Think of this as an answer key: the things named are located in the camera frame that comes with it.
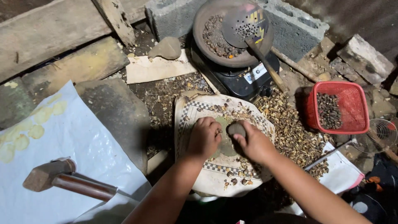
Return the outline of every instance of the hammer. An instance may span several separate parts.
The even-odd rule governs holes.
[[[71,159],[45,163],[33,168],[22,185],[35,192],[55,186],[106,202],[116,194],[117,187],[72,176],[75,171],[76,165]]]

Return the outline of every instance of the hammer head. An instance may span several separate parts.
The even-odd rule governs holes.
[[[52,187],[52,181],[59,174],[71,174],[76,166],[71,159],[45,163],[32,169],[22,186],[31,191],[44,191]]]

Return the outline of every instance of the metal spatula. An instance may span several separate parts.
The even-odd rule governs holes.
[[[249,47],[263,63],[280,91],[287,93],[289,88],[256,46],[256,43],[263,41],[268,24],[268,18],[260,6],[255,3],[246,3],[228,11],[222,22],[222,34],[225,40],[235,47]]]

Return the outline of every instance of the red plastic basket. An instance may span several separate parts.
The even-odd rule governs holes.
[[[343,125],[339,129],[324,129],[319,123],[317,93],[337,95]],[[361,86],[350,82],[318,82],[307,99],[307,124],[329,134],[362,134],[369,129],[368,106]]]

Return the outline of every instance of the gas stove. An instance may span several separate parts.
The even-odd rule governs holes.
[[[221,94],[253,102],[257,96],[265,96],[270,92],[272,78],[260,62],[245,68],[218,65],[200,52],[194,40],[191,42],[191,55],[198,69]],[[269,52],[265,58],[279,74],[279,60],[276,55]]]

